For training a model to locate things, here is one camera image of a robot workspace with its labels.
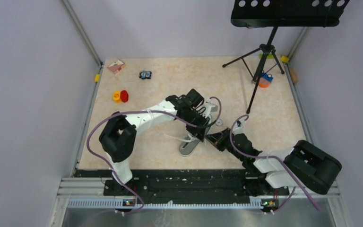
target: yellow clip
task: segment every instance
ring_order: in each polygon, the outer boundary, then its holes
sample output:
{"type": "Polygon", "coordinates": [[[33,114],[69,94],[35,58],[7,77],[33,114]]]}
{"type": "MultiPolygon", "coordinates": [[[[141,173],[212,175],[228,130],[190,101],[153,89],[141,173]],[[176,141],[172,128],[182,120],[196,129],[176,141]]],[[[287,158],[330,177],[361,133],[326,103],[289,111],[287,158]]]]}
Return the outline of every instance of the yellow clip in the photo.
{"type": "Polygon", "coordinates": [[[121,99],[120,99],[120,91],[115,91],[113,93],[113,100],[116,102],[116,103],[121,103],[121,99]]]}
{"type": "Polygon", "coordinates": [[[288,63],[289,62],[289,58],[288,57],[286,57],[286,56],[282,56],[282,57],[280,57],[280,60],[283,62],[283,63],[288,63]]]}

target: gray wall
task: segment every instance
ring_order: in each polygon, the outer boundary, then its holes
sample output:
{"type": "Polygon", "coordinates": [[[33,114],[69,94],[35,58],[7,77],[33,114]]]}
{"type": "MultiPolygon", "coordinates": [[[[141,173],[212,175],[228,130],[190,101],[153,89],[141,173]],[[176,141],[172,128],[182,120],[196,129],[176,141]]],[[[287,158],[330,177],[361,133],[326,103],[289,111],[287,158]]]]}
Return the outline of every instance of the gray wall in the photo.
{"type": "Polygon", "coordinates": [[[337,27],[312,28],[292,65],[317,145],[342,163],[337,182],[363,226],[363,1],[337,27]]]}
{"type": "Polygon", "coordinates": [[[0,227],[48,224],[96,69],[60,1],[0,1],[0,227]]]}
{"type": "MultiPolygon", "coordinates": [[[[243,55],[266,43],[271,32],[234,27],[234,0],[70,2],[101,59],[243,55]]],[[[288,54],[300,29],[279,29],[278,54],[288,54]]]]}

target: metal frame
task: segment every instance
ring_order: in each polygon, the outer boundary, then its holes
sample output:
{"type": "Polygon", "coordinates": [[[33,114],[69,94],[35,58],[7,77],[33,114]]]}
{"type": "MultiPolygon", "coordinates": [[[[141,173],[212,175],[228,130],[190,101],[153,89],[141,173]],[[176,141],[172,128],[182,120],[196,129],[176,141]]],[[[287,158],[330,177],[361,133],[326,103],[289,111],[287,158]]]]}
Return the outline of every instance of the metal frame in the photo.
{"type": "MultiPolygon", "coordinates": [[[[76,13],[74,12],[73,8],[71,7],[69,1],[68,0],[60,0],[60,1],[63,4],[64,8],[66,9],[67,14],[69,15],[78,34],[80,35],[80,38],[83,40],[84,44],[86,45],[87,50],[89,51],[91,56],[94,58],[95,62],[100,66],[99,74],[100,74],[100,78],[101,78],[102,69],[104,66],[102,61],[99,59],[99,56],[98,56],[97,52],[95,51],[94,46],[92,45],[85,30],[83,29],[76,13]]],[[[304,27],[302,29],[302,31],[300,32],[293,47],[291,48],[291,50],[289,52],[288,57],[290,59],[294,56],[294,53],[297,50],[297,48],[299,48],[303,39],[307,35],[308,30],[309,30],[308,27],[304,27]]],[[[314,143],[314,138],[313,138],[313,135],[311,132],[311,126],[306,117],[303,103],[300,98],[300,94],[297,91],[295,85],[291,81],[290,73],[288,70],[288,65],[285,65],[285,69],[287,72],[286,76],[288,78],[290,88],[292,90],[292,94],[294,97],[295,104],[297,106],[297,111],[300,116],[300,120],[301,120],[303,129],[304,129],[305,136],[309,142],[314,143]]],[[[87,112],[80,144],[77,149],[77,158],[75,160],[74,169],[78,168],[78,164],[81,159],[81,154],[82,154],[82,151],[84,148],[84,142],[86,139],[88,125],[89,125],[92,110],[94,107],[94,102],[95,102],[96,94],[98,91],[99,83],[100,83],[100,80],[95,84],[94,91],[93,91],[93,94],[92,94],[92,97],[90,100],[89,110],[87,112]]],[[[69,204],[71,206],[75,206],[77,204],[77,201],[79,202],[78,204],[81,207],[87,206],[87,207],[91,208],[91,207],[96,206],[97,204],[102,205],[102,203],[99,203],[99,202],[104,202],[104,204],[105,204],[105,202],[107,202],[107,201],[117,201],[117,200],[123,199],[124,197],[108,198],[107,196],[103,195],[104,187],[105,187],[104,181],[109,180],[109,179],[111,179],[111,178],[63,178],[61,181],[61,184],[59,186],[58,194],[56,197],[50,226],[51,227],[61,227],[62,223],[65,219],[66,208],[68,207],[69,204]]],[[[334,182],[334,184],[332,185],[332,187],[329,190],[329,193],[327,195],[319,195],[319,194],[313,193],[311,191],[310,191],[310,194],[314,198],[327,198],[328,199],[330,209],[332,211],[332,216],[335,221],[335,225],[337,227],[353,226],[353,223],[350,219],[350,216],[349,216],[347,208],[344,204],[344,201],[340,195],[340,190],[339,190],[336,182],[334,182]]],[[[279,196],[279,197],[281,199],[287,198],[287,196],[279,196]]],[[[296,189],[295,194],[292,197],[292,199],[300,199],[300,198],[306,198],[306,196],[304,195],[302,190],[296,189]]],[[[152,207],[153,209],[161,209],[161,208],[167,208],[167,209],[169,209],[169,208],[175,208],[175,209],[177,209],[177,208],[189,208],[189,209],[193,209],[193,208],[196,208],[196,209],[200,209],[200,208],[206,208],[206,209],[208,209],[208,208],[213,208],[213,209],[247,208],[247,209],[249,209],[249,208],[253,208],[253,207],[255,207],[255,205],[257,205],[258,201],[256,201],[256,199],[259,199],[259,200],[260,199],[272,199],[272,196],[258,196],[255,199],[253,199],[253,202],[251,204],[218,204],[218,206],[216,204],[215,205],[203,204],[202,206],[197,206],[197,205],[188,206],[187,205],[187,207],[183,206],[183,205],[180,206],[178,204],[154,204],[152,206],[147,206],[147,207],[152,207]]]]}
{"type": "Polygon", "coordinates": [[[92,96],[91,96],[91,99],[90,99],[90,104],[88,106],[88,112],[87,112],[86,120],[85,120],[85,123],[84,123],[84,126],[83,126],[83,132],[81,134],[80,143],[78,144],[78,148],[77,148],[77,156],[76,156],[76,160],[75,160],[75,163],[74,163],[74,168],[73,168],[72,173],[71,173],[70,176],[73,176],[74,171],[76,169],[78,169],[78,165],[80,163],[81,155],[82,155],[83,149],[84,149],[84,143],[85,143],[86,138],[87,138],[88,126],[90,125],[91,115],[93,114],[93,108],[94,108],[94,103],[95,103],[95,99],[96,99],[96,94],[98,93],[99,83],[101,82],[103,69],[104,69],[104,65],[102,64],[98,69],[99,80],[94,85],[94,90],[93,90],[93,93],[92,93],[92,96]]]}
{"type": "Polygon", "coordinates": [[[65,8],[67,14],[70,17],[71,22],[73,23],[77,33],[80,35],[81,40],[84,42],[88,52],[93,57],[94,61],[97,65],[102,65],[102,61],[99,59],[98,53],[96,52],[91,40],[88,38],[87,33],[85,32],[83,26],[80,23],[80,20],[77,17],[77,14],[74,12],[72,6],[70,5],[68,0],[60,0],[63,7],[65,8]]]}

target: music stand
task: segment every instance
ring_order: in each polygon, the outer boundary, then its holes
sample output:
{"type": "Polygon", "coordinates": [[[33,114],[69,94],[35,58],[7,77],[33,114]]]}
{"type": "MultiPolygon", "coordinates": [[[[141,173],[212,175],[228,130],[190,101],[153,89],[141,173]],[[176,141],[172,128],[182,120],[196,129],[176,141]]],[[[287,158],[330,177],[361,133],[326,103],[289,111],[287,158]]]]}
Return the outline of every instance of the music stand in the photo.
{"type": "Polygon", "coordinates": [[[226,67],[238,60],[242,60],[248,72],[255,81],[254,91],[247,109],[250,113],[252,102],[259,85],[259,79],[264,70],[265,61],[268,55],[272,54],[276,65],[279,66],[282,74],[285,72],[276,57],[275,47],[272,41],[280,26],[308,26],[308,27],[332,27],[339,24],[339,18],[350,0],[235,0],[232,11],[231,23],[236,27],[273,27],[267,44],[261,44],[258,49],[251,51],[239,58],[228,62],[226,67]],[[252,75],[244,58],[262,51],[262,57],[258,67],[252,75]]]}

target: purple cable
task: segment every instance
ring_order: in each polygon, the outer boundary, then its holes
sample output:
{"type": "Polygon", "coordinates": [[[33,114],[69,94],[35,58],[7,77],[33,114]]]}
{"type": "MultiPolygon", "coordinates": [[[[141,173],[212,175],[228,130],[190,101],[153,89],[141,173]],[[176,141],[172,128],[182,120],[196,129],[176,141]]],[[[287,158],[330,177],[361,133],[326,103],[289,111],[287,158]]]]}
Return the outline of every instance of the purple cable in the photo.
{"type": "Polygon", "coordinates": [[[289,200],[292,198],[292,196],[294,194],[294,191],[295,191],[295,187],[293,187],[293,190],[290,193],[289,197],[282,203],[282,205],[279,206],[279,208],[277,208],[277,210],[274,210],[273,213],[278,212],[280,209],[282,209],[287,204],[287,202],[289,202],[289,200]]]}
{"type": "MultiPolygon", "coordinates": [[[[210,97],[210,99],[216,99],[217,101],[218,101],[218,103],[219,103],[219,112],[218,112],[218,116],[216,117],[216,120],[215,120],[215,122],[220,118],[220,114],[221,114],[221,111],[222,111],[222,104],[221,104],[221,102],[220,102],[220,99],[219,98],[217,98],[217,97],[215,97],[215,96],[212,96],[212,97],[210,97]]],[[[127,189],[129,192],[131,192],[134,196],[136,196],[140,201],[141,201],[141,204],[142,204],[142,206],[141,207],[139,207],[139,208],[137,208],[137,209],[134,209],[134,210],[131,210],[131,211],[129,211],[129,212],[127,212],[127,213],[124,213],[124,215],[127,215],[127,214],[132,214],[132,213],[135,213],[135,212],[137,212],[137,211],[139,211],[139,210],[141,210],[141,209],[143,209],[143,207],[144,207],[144,201],[143,201],[143,199],[135,192],[135,191],[133,191],[131,188],[129,188],[127,185],[125,185],[120,179],[119,179],[119,176],[117,175],[117,173],[112,169],[112,165],[111,165],[111,163],[108,161],[108,160],[106,160],[106,158],[104,158],[103,156],[101,156],[101,155],[99,155],[99,154],[97,154],[97,153],[95,153],[95,152],[93,152],[92,151],[92,149],[91,149],[91,147],[90,147],[90,140],[91,140],[91,137],[92,137],[92,135],[94,134],[94,132],[101,126],[101,125],[103,125],[105,122],[107,122],[107,121],[109,121],[110,119],[112,119],[112,118],[115,118],[115,117],[118,117],[118,116],[121,116],[121,115],[125,115],[125,114],[146,114],[146,113],[148,113],[148,111],[147,110],[142,110],[142,111],[125,111],[125,112],[122,112],[122,113],[115,113],[114,115],[112,115],[112,116],[110,116],[110,117],[107,117],[107,118],[105,118],[105,119],[103,119],[101,122],[99,122],[92,130],[91,130],[91,132],[90,132],[90,134],[88,135],[88,137],[87,137],[87,141],[86,141],[86,146],[87,146],[87,150],[92,154],[92,155],[94,155],[94,156],[96,156],[96,157],[98,157],[98,158],[100,158],[100,159],[102,159],[103,161],[105,161],[108,165],[109,165],[109,167],[110,167],[110,169],[111,169],[111,171],[112,171],[112,173],[113,173],[113,175],[115,176],[115,178],[116,178],[116,180],[117,180],[117,182],[119,182],[120,183],[120,185],[121,186],[123,186],[125,189],[127,189]]],[[[169,116],[171,116],[171,117],[174,117],[175,119],[177,119],[177,120],[179,120],[179,121],[181,121],[181,122],[183,122],[183,123],[185,123],[186,125],[188,125],[188,126],[191,126],[191,127],[194,127],[194,128],[196,128],[197,126],[196,125],[194,125],[194,124],[191,124],[190,122],[187,122],[187,121],[185,121],[185,120],[183,120],[182,118],[180,118],[180,117],[178,117],[178,116],[176,116],[176,115],[174,115],[174,114],[171,114],[171,113],[168,113],[168,112],[166,112],[166,111],[162,111],[162,110],[151,110],[151,113],[158,113],[158,114],[166,114],[166,115],[169,115],[169,116]]],[[[99,215],[101,215],[101,214],[103,214],[103,213],[106,213],[106,212],[110,212],[110,211],[112,211],[112,212],[115,212],[114,210],[112,210],[112,209],[109,209],[109,210],[103,210],[103,211],[101,211],[101,212],[98,212],[97,214],[95,214],[94,216],[92,216],[91,218],[89,218],[86,222],[84,222],[82,225],[80,225],[80,227],[82,227],[82,226],[84,226],[85,224],[87,224],[88,222],[90,222],[92,219],[94,219],[95,217],[97,217],[97,216],[99,216],[99,215]]]]}
{"type": "Polygon", "coordinates": [[[232,147],[234,150],[236,150],[237,152],[239,152],[241,155],[244,155],[246,157],[250,157],[250,158],[274,158],[277,161],[279,161],[279,163],[283,166],[283,168],[285,168],[285,170],[287,171],[287,173],[293,178],[293,180],[296,182],[296,184],[301,188],[301,190],[304,192],[304,194],[307,196],[308,200],[312,203],[312,205],[318,210],[318,211],[322,211],[322,208],[320,207],[320,205],[313,199],[313,197],[308,193],[308,191],[304,188],[304,186],[300,183],[300,181],[296,178],[296,176],[293,174],[293,172],[289,169],[289,167],[286,166],[286,164],[277,156],[274,155],[270,155],[270,156],[253,156],[253,155],[247,155],[243,152],[241,152],[236,145],[233,142],[233,128],[234,126],[238,123],[238,121],[243,118],[246,117],[246,120],[248,119],[248,115],[245,114],[239,118],[237,118],[236,121],[234,121],[232,128],[230,129],[230,134],[229,134],[229,138],[230,138],[230,143],[232,144],[232,147]]]}

